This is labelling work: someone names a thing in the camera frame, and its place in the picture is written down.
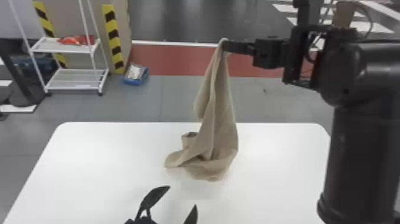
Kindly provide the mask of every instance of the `metal shelf rack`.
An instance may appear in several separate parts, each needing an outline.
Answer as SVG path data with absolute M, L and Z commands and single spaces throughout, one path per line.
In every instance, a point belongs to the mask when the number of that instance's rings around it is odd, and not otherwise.
M 22 27 L 20 18 L 15 10 L 13 0 L 8 0 L 14 18 L 17 22 L 18 28 L 22 34 L 25 45 L 27 46 L 30 57 L 32 58 L 33 65 L 35 67 L 37 76 L 40 80 L 40 84 L 46 94 L 49 94 L 49 90 L 90 90 L 94 89 L 98 91 L 99 95 L 103 94 L 103 86 L 107 79 L 109 67 L 107 58 L 105 57 L 105 51 L 101 44 L 100 34 L 95 20 L 92 4 L 90 0 L 86 0 L 89 7 L 90 16 L 92 17 L 93 25 L 95 28 L 96 36 L 98 37 L 94 45 L 63 45 L 57 42 L 58 38 L 46 37 L 44 30 L 42 29 L 43 37 L 40 38 L 32 47 L 29 46 L 27 36 Z M 85 29 L 86 39 L 89 42 L 89 31 L 86 23 L 86 17 L 83 10 L 82 0 L 78 0 L 80 13 L 82 16 L 83 27 Z M 96 68 L 95 52 L 100 45 L 102 56 L 104 59 L 105 69 Z M 55 53 L 63 54 L 88 54 L 92 61 L 93 69 L 64 69 L 57 62 L 58 70 L 54 73 L 48 83 L 43 81 L 42 73 L 39 70 L 38 64 L 35 60 L 35 52 L 46 52 L 52 53 L 53 57 Z

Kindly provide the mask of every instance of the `white wall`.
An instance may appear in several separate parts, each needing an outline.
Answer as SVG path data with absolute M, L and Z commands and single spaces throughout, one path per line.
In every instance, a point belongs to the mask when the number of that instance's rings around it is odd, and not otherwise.
M 32 0 L 12 0 L 28 38 L 39 39 L 42 36 L 41 26 Z M 0 38 L 20 38 L 17 22 L 10 10 L 8 0 L 0 0 Z

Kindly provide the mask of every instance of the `cloth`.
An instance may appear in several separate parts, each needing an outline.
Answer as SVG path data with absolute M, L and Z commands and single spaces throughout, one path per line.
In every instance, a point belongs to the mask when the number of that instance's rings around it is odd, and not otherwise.
M 182 135 L 183 149 L 170 154 L 165 167 L 184 167 L 194 179 L 222 178 L 238 152 L 238 132 L 229 89 L 227 57 L 222 39 L 204 74 L 194 111 L 201 120 L 198 133 Z

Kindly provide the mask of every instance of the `red stripe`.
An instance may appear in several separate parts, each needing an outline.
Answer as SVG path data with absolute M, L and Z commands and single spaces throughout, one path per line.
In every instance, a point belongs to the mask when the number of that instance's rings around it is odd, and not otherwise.
M 149 67 L 152 75 L 202 76 L 214 50 L 198 46 L 133 45 L 130 61 Z M 303 71 L 311 68 L 312 65 L 306 63 Z M 236 77 L 281 77 L 283 69 L 253 67 L 250 56 L 233 54 L 229 56 L 229 72 Z

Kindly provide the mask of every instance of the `wire shelf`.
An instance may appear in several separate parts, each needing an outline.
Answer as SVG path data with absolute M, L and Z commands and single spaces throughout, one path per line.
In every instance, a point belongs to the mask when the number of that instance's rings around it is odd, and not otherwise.
M 42 37 L 31 47 L 32 52 L 48 53 L 71 53 L 71 54 L 93 54 L 100 44 L 100 38 L 96 39 L 94 45 L 65 45 L 57 42 L 58 38 Z
M 99 89 L 108 69 L 58 69 L 46 87 L 53 90 Z

